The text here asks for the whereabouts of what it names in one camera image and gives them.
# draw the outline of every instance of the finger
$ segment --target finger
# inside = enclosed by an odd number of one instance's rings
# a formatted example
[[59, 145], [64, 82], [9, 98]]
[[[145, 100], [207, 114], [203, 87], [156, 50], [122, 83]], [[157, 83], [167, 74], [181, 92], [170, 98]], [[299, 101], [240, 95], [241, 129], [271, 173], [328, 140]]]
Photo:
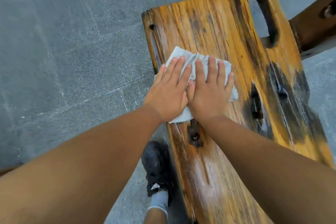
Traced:
[[162, 77], [162, 81], [163, 81], [163, 82], [167, 82], [167, 81], [169, 81], [170, 76], [171, 76], [171, 74], [172, 74], [172, 72], [173, 72], [173, 70], [174, 70], [174, 68], [175, 68], [176, 62], [177, 62], [177, 57], [174, 57], [174, 58], [171, 60], [171, 62], [170, 62], [170, 64], [169, 64], [168, 68], [166, 69], [165, 74], [164, 74], [163, 77]]
[[196, 60], [196, 84], [201, 87], [205, 84], [205, 74], [203, 70], [203, 64], [200, 59]]
[[233, 86], [235, 85], [235, 77], [233, 73], [229, 73], [229, 77], [227, 79], [227, 84], [225, 86], [225, 91], [231, 94]]
[[187, 92], [184, 91], [183, 96], [182, 96], [182, 102], [181, 102], [181, 110], [184, 110], [184, 108], [187, 106], [187, 104], [188, 104]]
[[218, 62], [217, 85], [224, 87], [225, 85], [225, 64], [224, 61]]
[[186, 90], [188, 81], [189, 81], [189, 77], [190, 77], [190, 73], [191, 73], [191, 65], [187, 65], [186, 68], [184, 69], [184, 72], [177, 84], [177, 87], [179, 90], [183, 91]]
[[216, 83], [217, 81], [217, 66], [216, 59], [214, 57], [209, 57], [209, 72], [208, 72], [208, 83]]
[[195, 82], [190, 81], [188, 84], [188, 88], [187, 88], [187, 97], [188, 97], [189, 103], [191, 103], [194, 100], [195, 88], [196, 88]]
[[180, 78], [180, 75], [181, 75], [181, 72], [182, 72], [182, 68], [183, 68], [183, 65], [186, 61], [186, 58], [181, 56], [177, 63], [176, 63], [176, 66], [170, 76], [170, 79], [169, 81], [172, 82], [174, 85], [177, 85], [177, 82], [179, 81], [179, 78]]
[[163, 64], [160, 69], [159, 69], [159, 72], [157, 73], [156, 77], [155, 77], [155, 80], [154, 80], [154, 83], [153, 85], [157, 84], [158, 82], [160, 82], [162, 80], [162, 77], [163, 77], [163, 74], [165, 72], [165, 69], [166, 69], [166, 65]]

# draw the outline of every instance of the wooden bench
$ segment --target wooden bench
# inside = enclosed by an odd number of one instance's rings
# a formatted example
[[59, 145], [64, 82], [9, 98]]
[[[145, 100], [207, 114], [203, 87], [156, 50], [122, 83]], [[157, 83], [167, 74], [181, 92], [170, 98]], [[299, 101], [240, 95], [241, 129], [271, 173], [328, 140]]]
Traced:
[[[239, 100], [231, 102], [227, 115], [269, 140], [334, 167], [321, 122], [308, 106], [309, 87], [291, 25], [278, 0], [257, 1], [269, 31], [262, 39], [249, 0], [187, 0], [144, 12], [154, 71], [175, 46], [228, 60]], [[300, 29], [300, 22], [291, 24]], [[272, 223], [196, 122], [167, 128], [191, 223]]]

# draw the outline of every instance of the gray stone floor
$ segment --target gray stone floor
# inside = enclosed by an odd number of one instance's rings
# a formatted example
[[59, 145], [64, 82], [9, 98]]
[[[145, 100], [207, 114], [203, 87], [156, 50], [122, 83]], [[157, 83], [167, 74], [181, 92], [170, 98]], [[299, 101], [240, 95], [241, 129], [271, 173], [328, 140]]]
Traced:
[[[0, 0], [0, 167], [27, 162], [139, 106], [152, 83], [141, 12], [181, 0]], [[314, 0], [280, 0], [288, 18]], [[265, 25], [252, 5], [260, 36]], [[303, 62], [336, 153], [336, 50]], [[161, 127], [155, 137], [166, 138]], [[139, 164], [106, 223], [141, 223]], [[170, 223], [186, 223], [178, 197]]]

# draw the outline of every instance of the forearm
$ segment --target forearm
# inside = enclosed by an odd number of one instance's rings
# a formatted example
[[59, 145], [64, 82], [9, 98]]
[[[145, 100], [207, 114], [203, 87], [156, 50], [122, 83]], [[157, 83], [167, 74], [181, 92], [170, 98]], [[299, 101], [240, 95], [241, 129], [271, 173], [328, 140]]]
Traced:
[[158, 114], [142, 107], [4, 176], [1, 222], [103, 223], [159, 124]]
[[212, 118], [202, 125], [275, 223], [334, 222], [334, 170], [227, 117]]

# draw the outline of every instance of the sneaker logo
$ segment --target sneaker logo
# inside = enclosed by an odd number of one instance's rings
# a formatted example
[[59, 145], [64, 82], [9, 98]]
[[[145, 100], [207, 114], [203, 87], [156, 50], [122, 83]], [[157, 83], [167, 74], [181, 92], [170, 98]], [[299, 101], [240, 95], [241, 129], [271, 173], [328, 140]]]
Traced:
[[153, 187], [150, 189], [150, 190], [153, 190], [153, 189], [156, 189], [156, 188], [160, 188], [160, 185], [159, 184], [154, 184]]

